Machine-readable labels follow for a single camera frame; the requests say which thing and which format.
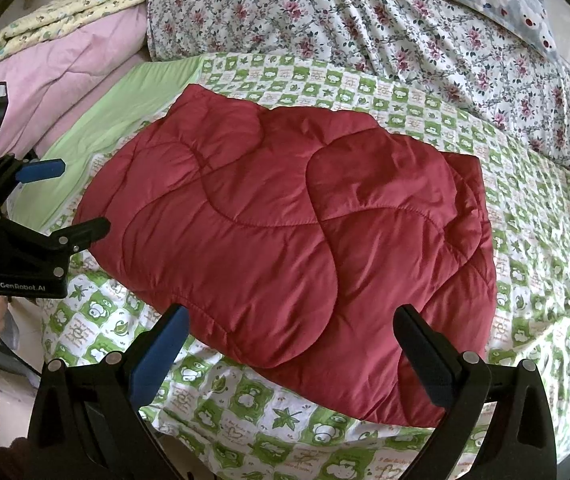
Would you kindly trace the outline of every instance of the leaf print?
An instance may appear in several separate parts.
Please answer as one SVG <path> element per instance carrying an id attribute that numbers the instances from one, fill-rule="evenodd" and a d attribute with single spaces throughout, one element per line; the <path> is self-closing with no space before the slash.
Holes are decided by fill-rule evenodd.
<path id="1" fill-rule="evenodd" d="M 74 285 L 74 291 L 69 295 L 70 298 L 75 300 L 82 300 L 82 295 L 86 291 L 86 288 L 82 288 L 81 285 Z"/>
<path id="2" fill-rule="evenodd" d="M 296 424 L 300 422 L 295 415 L 303 412 L 296 412 L 296 413 L 289 413 L 289 408 L 285 408 L 284 410 L 278 410 L 276 408 L 272 408 L 272 411 L 276 413 L 277 418 L 274 419 L 274 423 L 272 424 L 272 428 L 282 428 L 283 426 L 287 426 L 290 430 L 294 431 Z"/>
<path id="3" fill-rule="evenodd" d="M 113 332 L 117 336 L 127 335 L 127 332 L 129 332 L 129 323 L 123 319 L 118 320 Z"/>

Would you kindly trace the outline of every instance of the folded blanket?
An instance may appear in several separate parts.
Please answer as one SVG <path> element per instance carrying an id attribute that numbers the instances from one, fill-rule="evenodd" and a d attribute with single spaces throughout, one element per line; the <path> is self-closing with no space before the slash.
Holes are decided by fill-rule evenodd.
<path id="1" fill-rule="evenodd" d="M 7 202 L 12 219 L 36 231 L 44 231 L 66 200 L 82 190 L 95 174 L 105 153 L 117 151 L 130 129 L 141 121 L 153 121 L 158 110 L 200 76 L 200 57 L 167 63 L 141 63 L 118 81 L 74 126 L 47 150 L 44 158 L 62 158 L 65 173 L 59 178 L 33 182 L 17 191 L 15 207 Z"/>
<path id="2" fill-rule="evenodd" d="M 40 143 L 64 114 L 140 50 L 145 32 L 146 4 L 141 4 L 0 61 L 9 99 L 0 156 L 22 157 Z M 50 144 L 63 133 L 50 132 Z"/>
<path id="3" fill-rule="evenodd" d="M 100 98 L 103 97 L 118 81 L 120 81 L 134 67 L 141 63 L 149 62 L 149 53 L 146 48 L 142 48 L 132 57 L 125 60 L 117 69 L 111 72 L 105 79 L 96 85 L 85 97 L 79 100 L 73 107 L 69 108 L 65 114 L 60 116 L 54 126 L 34 146 L 36 154 L 42 158 L 47 150 L 52 147 L 63 134 L 68 132 L 76 121 L 80 119 L 85 112 L 94 106 Z"/>
<path id="4" fill-rule="evenodd" d="M 0 60 L 145 0 L 55 0 L 0 30 Z"/>
<path id="5" fill-rule="evenodd" d="M 74 222 L 106 216 L 100 266 L 161 312 L 187 306 L 208 346 L 344 415 L 432 427 L 442 412 L 391 320 L 412 303 L 484 354 L 496 306 L 484 200 L 476 157 L 390 136 L 369 114 L 267 110 L 191 85 L 98 172 Z"/>

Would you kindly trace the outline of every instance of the bed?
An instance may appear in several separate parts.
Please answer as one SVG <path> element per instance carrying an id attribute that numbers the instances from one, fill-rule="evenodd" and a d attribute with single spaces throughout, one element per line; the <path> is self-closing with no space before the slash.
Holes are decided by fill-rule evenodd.
<path id="1" fill-rule="evenodd" d="M 96 92 L 71 128 L 74 120 L 58 129 L 48 124 L 57 135 L 68 129 L 46 153 L 62 156 L 68 170 L 62 179 L 21 189 L 12 197 L 12 217 L 42 232 L 68 225 L 97 171 L 163 116 L 190 82 L 267 107 L 367 112 L 391 132 L 475 154 L 482 161 L 498 274 L 488 360 L 538 363 L 558 459 L 568 456 L 570 69 L 448 0 L 147 5 L 149 53 L 154 61 L 171 62 L 139 64 L 90 107 L 106 88 Z M 121 52 L 119 63 L 139 47 Z M 47 136 L 48 145 L 54 137 Z M 158 318 L 88 252 L 73 259 L 71 272 L 65 300 L 40 302 L 47 358 L 96 362 L 111 349 L 126 348 Z M 193 338 L 142 415 L 229 480 L 395 478 L 430 434 L 316 406 Z M 488 408 L 457 474 L 469 468 L 490 416 Z"/>
<path id="2" fill-rule="evenodd" d="M 450 0 L 149 0 L 152 60 L 292 53 L 387 76 L 570 170 L 570 67 Z"/>
<path id="3" fill-rule="evenodd" d="M 391 132 L 409 134 L 440 150 L 474 154 L 482 165 L 498 279 L 488 360 L 513 364 L 526 357 L 538 363 L 558 457 L 564 458 L 570 452 L 570 172 L 488 122 L 384 77 L 292 54 L 207 54 L 195 59 L 197 67 L 190 69 L 185 63 L 194 59 L 133 69 L 47 156 L 65 158 L 65 145 L 98 142 L 101 126 L 95 121 L 110 108 L 121 112 L 119 103 L 127 107 L 144 95 L 138 99 L 137 119 L 128 117 L 119 124 L 103 149 L 74 153 L 82 160 L 82 171 L 73 171 L 67 181 L 63 177 L 21 190 L 12 218 L 44 232 L 68 225 L 92 176 L 119 147 L 161 117 L 189 81 L 267 107 L 367 112 Z M 169 95 L 172 87 L 162 82 L 172 80 L 181 83 Z M 158 105 L 163 99 L 166 103 Z M 70 365 L 96 362 L 108 351 L 126 348 L 158 318 L 87 251 L 73 259 L 70 273 L 65 300 L 39 301 L 46 358 L 59 357 Z M 191 337 L 156 400 L 141 413 L 227 479 L 394 478 L 430 434 L 331 412 Z M 488 408 L 457 474 L 471 465 L 490 417 Z"/>

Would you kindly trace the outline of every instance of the quilted comforter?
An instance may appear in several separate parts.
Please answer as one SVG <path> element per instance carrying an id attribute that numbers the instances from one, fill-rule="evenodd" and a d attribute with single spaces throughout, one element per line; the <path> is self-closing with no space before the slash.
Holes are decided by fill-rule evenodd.
<path id="1" fill-rule="evenodd" d="M 172 69 L 172 64 L 152 65 L 149 70 Z M 498 288 L 487 359 L 514 364 L 530 358 L 538 364 L 554 421 L 558 459 L 567 456 L 570 172 L 437 97 L 324 62 L 289 55 L 207 55 L 198 82 L 267 108 L 302 105 L 368 112 L 389 132 L 409 134 L 443 152 L 478 157 Z M 152 91 L 151 85 L 114 90 L 135 96 Z M 95 152 L 79 189 L 168 108 L 141 111 L 115 148 Z M 76 131 L 79 137 L 84 134 L 84 129 Z M 64 155 L 55 148 L 48 156 Z M 20 194 L 17 201 L 23 198 L 32 200 Z M 43 231 L 69 225 L 81 199 L 82 192 L 67 197 Z M 158 313 L 108 275 L 88 251 L 72 261 L 68 297 L 42 300 L 39 305 L 44 313 L 46 358 L 59 357 L 70 365 L 92 364 L 111 350 L 126 348 L 158 319 Z M 256 402 L 248 407 L 245 395 Z M 351 463 L 345 474 L 353 480 L 394 478 L 430 435 L 430 430 L 364 422 L 319 406 L 193 337 L 154 403 L 142 413 L 157 430 L 180 438 L 213 472 L 230 480 L 336 480 L 342 478 L 342 470 L 332 465 L 341 462 Z M 478 453 L 490 416 L 488 411 L 479 419 L 457 474 L 467 470 Z"/>
<path id="2" fill-rule="evenodd" d="M 347 416 L 442 416 L 392 336 L 402 304 L 484 354 L 496 277 L 480 163 L 369 114 L 190 85 L 96 175 L 74 222 L 99 216 L 105 272 L 160 312 L 184 304 L 197 339 Z"/>
<path id="3" fill-rule="evenodd" d="M 292 53 L 392 77 L 570 170 L 570 68 L 450 0 L 149 0 L 153 60 Z"/>

